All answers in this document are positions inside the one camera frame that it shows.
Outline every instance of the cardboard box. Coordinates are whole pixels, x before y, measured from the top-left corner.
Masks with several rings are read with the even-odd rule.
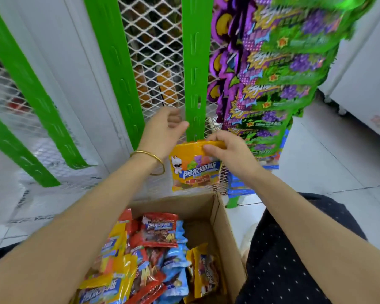
[[[212,294],[196,300],[195,303],[235,303],[246,280],[246,273],[225,206],[218,194],[174,196],[146,203],[134,201],[129,207],[134,218],[140,217],[145,212],[178,214],[180,219],[184,220],[187,246],[193,248],[208,242],[210,253],[220,256],[228,290],[227,297]]]

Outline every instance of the hand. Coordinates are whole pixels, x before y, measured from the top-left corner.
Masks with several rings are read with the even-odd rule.
[[[188,122],[182,122],[178,108],[163,107],[147,122],[138,150],[153,153],[163,161],[188,126]]]
[[[220,159],[231,173],[241,179],[249,187],[253,184],[253,177],[264,171],[245,141],[237,135],[218,130],[207,138],[207,141],[223,141],[227,149],[213,145],[204,145],[204,150],[211,156]]]

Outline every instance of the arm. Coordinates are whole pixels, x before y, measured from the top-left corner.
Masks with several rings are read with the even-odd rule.
[[[217,139],[227,150],[206,145],[205,151],[258,194],[331,302],[380,303],[380,250],[262,168],[240,137],[217,131],[208,138]]]
[[[179,110],[162,108],[148,122],[138,149],[165,159],[188,127]],[[107,236],[149,173],[155,158],[136,153],[0,260],[0,303],[68,303]]]

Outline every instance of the forearm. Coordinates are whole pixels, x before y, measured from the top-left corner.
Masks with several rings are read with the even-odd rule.
[[[67,303],[155,164],[152,157],[135,154],[1,259],[0,303]]]
[[[332,303],[380,303],[380,250],[321,212],[268,171],[252,188]]]

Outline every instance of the bracelet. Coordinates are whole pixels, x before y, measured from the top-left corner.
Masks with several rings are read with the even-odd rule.
[[[162,166],[163,166],[163,172],[162,173],[158,173],[158,174],[150,173],[151,176],[160,176],[160,175],[162,175],[162,174],[165,173],[165,168],[164,168],[164,164],[163,164],[162,160],[159,159],[157,156],[155,156],[153,153],[146,152],[145,150],[135,150],[132,154],[130,154],[130,158],[132,157],[133,154],[138,153],[138,152],[139,153],[146,153],[147,155],[151,156],[152,158],[157,159],[162,164]]]

